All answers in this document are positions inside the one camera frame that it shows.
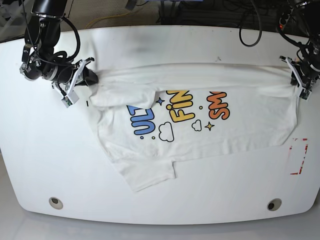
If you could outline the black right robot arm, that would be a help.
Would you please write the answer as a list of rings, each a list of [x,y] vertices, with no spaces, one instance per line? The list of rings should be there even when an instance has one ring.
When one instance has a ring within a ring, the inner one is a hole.
[[[99,82],[98,76],[80,62],[74,62],[81,48],[77,28],[65,16],[65,0],[36,0],[31,9],[31,18],[26,19],[24,47],[20,73],[29,81],[38,78],[53,82],[66,95],[61,85],[92,86]],[[61,22],[67,23],[74,32],[76,47],[72,55],[66,51],[55,51],[61,35]]]

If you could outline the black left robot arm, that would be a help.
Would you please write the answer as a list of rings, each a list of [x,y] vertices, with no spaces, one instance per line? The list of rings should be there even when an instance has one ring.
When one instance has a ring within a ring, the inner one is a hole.
[[[307,43],[297,42],[284,33],[284,28],[293,15],[297,18],[298,26],[306,32]],[[311,96],[312,88],[320,78],[320,23],[316,19],[319,15],[318,0],[289,0],[276,14],[278,33],[302,54],[299,61],[284,56],[280,59],[292,70],[290,84],[297,87],[297,96],[304,100]]]

